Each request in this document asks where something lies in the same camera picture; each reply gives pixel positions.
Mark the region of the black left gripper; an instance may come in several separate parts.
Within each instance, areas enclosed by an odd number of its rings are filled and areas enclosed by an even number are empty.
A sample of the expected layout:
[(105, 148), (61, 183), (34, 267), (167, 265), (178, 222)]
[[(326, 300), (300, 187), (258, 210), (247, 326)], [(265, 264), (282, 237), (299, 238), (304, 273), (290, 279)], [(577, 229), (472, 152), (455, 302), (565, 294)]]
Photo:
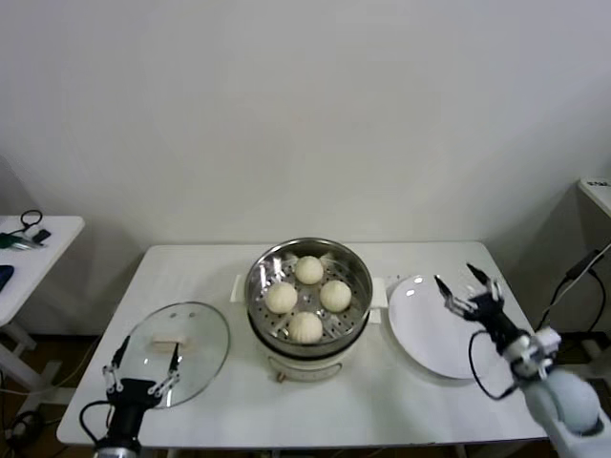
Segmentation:
[(158, 397), (166, 395), (180, 379), (179, 345), (176, 344), (167, 377), (159, 383), (151, 380), (123, 378), (118, 370), (130, 342), (127, 336), (116, 350), (111, 362), (102, 367), (108, 401), (114, 413), (108, 428), (107, 437), (115, 440), (135, 440), (147, 410), (158, 405)]

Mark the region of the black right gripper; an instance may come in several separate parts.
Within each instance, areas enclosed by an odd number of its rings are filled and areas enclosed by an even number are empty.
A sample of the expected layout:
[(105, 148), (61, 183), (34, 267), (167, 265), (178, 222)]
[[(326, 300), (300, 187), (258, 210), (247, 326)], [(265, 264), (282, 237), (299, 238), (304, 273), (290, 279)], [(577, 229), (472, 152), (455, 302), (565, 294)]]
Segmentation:
[(523, 335), (523, 330), (518, 328), (504, 313), (505, 300), (497, 279), (489, 277), (483, 270), (467, 263), (467, 268), (484, 287), (485, 292), (471, 298), (474, 306), (455, 296), (449, 286), (435, 275), (434, 280), (441, 294), (444, 306), (460, 318), (473, 318), (481, 323), (490, 334), (498, 354), (505, 350)]

